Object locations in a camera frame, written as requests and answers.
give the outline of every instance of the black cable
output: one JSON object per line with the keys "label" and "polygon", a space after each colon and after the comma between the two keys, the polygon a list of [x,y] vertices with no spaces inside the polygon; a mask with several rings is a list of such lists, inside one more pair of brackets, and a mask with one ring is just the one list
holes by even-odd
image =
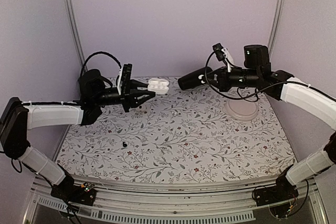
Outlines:
{"label": "black cable", "polygon": [[[61,194],[58,192],[58,190],[55,187],[53,187],[52,183],[46,177],[42,176],[41,174],[40,174],[40,176],[50,185],[51,188],[54,188],[55,192],[60,196],[60,198],[62,198]],[[69,202],[67,202],[66,200],[64,200],[64,199],[62,199],[62,200],[67,205],[67,211],[68,211],[68,213],[69,213],[69,209],[70,209],[70,211],[73,213],[73,216],[76,218],[76,220],[78,221],[78,223],[82,224],[82,222],[79,220],[79,218],[78,218],[78,216],[76,214],[76,211],[72,208],[71,204]]]}
{"label": "black cable", "polygon": [[23,166],[25,166],[28,170],[30,170],[32,173],[36,173],[36,171],[34,171],[33,169],[31,169],[28,165],[23,164]]}
{"label": "black cable", "polygon": [[13,160],[14,159],[11,159],[10,163],[12,164],[12,167],[14,168],[14,170],[17,171],[18,173],[22,173],[22,164],[21,164],[21,161],[19,161],[20,169],[18,169],[18,168],[15,167]]}
{"label": "black cable", "polygon": [[118,86],[119,75],[116,78],[116,86]]}
{"label": "black cable", "polygon": [[[241,98],[243,98],[242,97],[242,95],[239,93],[239,89],[240,89],[240,87],[238,87],[237,88],[237,94],[241,97]],[[245,101],[247,101],[247,102],[257,102],[257,101],[259,101],[259,96],[256,94],[256,100],[254,100],[254,101],[250,101],[250,100],[247,100],[247,99],[244,99]]]}
{"label": "black cable", "polygon": [[207,69],[207,66],[208,66],[208,64],[209,64],[209,61],[210,61],[212,55],[214,55],[214,53],[215,53],[215,52],[212,52],[212,53],[209,55],[209,58],[207,59],[206,64],[205,64],[205,73],[204,73],[205,81],[206,81],[206,83],[209,85],[209,87],[210,87],[212,90],[214,90],[217,94],[219,94],[219,95],[221,95],[221,96],[223,96],[223,97],[225,97],[225,98],[227,98],[227,99],[231,99],[231,100],[244,100],[244,99],[253,97],[253,96],[255,96],[255,95],[257,95],[257,94],[259,94],[259,93],[261,93],[261,92],[264,92],[265,90],[267,90],[267,89],[269,89],[269,88],[272,88],[272,87],[274,87],[274,86],[276,86],[276,85],[292,83],[292,84],[297,84],[297,85],[301,85],[301,86],[304,86],[304,87],[306,87],[306,88],[312,89],[312,90],[314,90],[314,91],[320,93],[321,95],[323,95],[323,96],[329,98],[330,100],[336,102],[336,99],[335,99],[334,97],[331,97],[331,96],[329,96],[328,94],[322,92],[321,90],[309,86],[308,84],[305,84],[305,83],[302,83],[302,82],[297,82],[297,81],[282,81],[282,82],[277,82],[277,83],[274,83],[274,84],[272,84],[272,85],[270,85],[270,86],[267,86],[267,87],[265,87],[265,88],[263,88],[263,89],[260,89],[259,91],[255,92],[255,93],[253,93],[253,94],[247,95],[247,96],[245,96],[245,97],[239,97],[239,98],[238,98],[238,97],[229,97],[229,96],[227,96],[227,95],[224,95],[223,93],[221,93],[221,92],[219,92],[218,90],[216,90],[216,89],[209,83],[209,80],[208,80],[208,77],[207,77],[206,69]]}
{"label": "black cable", "polygon": [[113,87],[112,81],[110,81],[109,79],[107,79],[107,78],[104,77],[104,76],[101,76],[100,78],[101,78],[104,82],[106,82],[108,85],[110,85],[111,88]]}
{"label": "black cable", "polygon": [[107,55],[108,57],[112,58],[119,66],[119,69],[121,69],[121,63],[120,61],[115,57],[113,56],[112,54],[108,53],[108,52],[103,52],[103,51],[99,51],[99,52],[94,52],[93,54],[91,54],[84,62],[83,66],[82,66],[82,69],[80,71],[80,77],[82,77],[83,73],[84,73],[84,69],[85,69],[85,66],[86,64],[88,63],[88,61],[95,55]]}
{"label": "black cable", "polygon": [[256,201],[256,198],[254,197],[254,193],[255,193],[255,191],[256,191],[258,188],[260,188],[260,187],[264,187],[264,188],[267,189],[266,186],[256,186],[256,187],[253,189],[253,191],[252,191],[252,195],[251,195],[251,197],[252,197],[252,199],[253,199],[254,201]]}
{"label": "black cable", "polygon": [[305,196],[301,206],[295,212],[293,212],[293,213],[290,212],[288,215],[284,215],[279,219],[285,219],[285,218],[291,217],[291,216],[297,214],[302,209],[302,207],[304,206],[304,204],[306,203],[306,201],[308,199],[308,194],[309,194],[309,182],[308,182],[308,180],[306,180],[306,183],[307,183],[307,192],[306,192],[306,196]]}

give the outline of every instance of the purple wall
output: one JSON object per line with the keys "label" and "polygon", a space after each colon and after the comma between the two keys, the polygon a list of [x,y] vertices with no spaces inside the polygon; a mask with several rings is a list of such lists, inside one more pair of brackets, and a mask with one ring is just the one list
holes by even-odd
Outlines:
{"label": "purple wall", "polygon": [[[273,69],[283,69],[336,97],[335,0],[285,0],[272,56]],[[328,142],[332,130],[290,104],[272,102],[293,150],[302,160]],[[335,167],[316,178],[330,223],[336,223]]]}
{"label": "purple wall", "polygon": [[[79,61],[64,0],[1,0],[0,111],[8,99],[72,100],[77,98]],[[49,157],[64,127],[29,132],[31,144]],[[22,223],[34,175],[16,173],[0,155],[0,223]]]}
{"label": "purple wall", "polygon": [[[244,45],[267,44],[275,4],[276,0],[73,0],[85,56],[108,51],[122,63],[133,63],[133,76],[184,75],[203,67],[217,42],[241,65]],[[117,66],[101,58],[88,66],[115,76]]]}

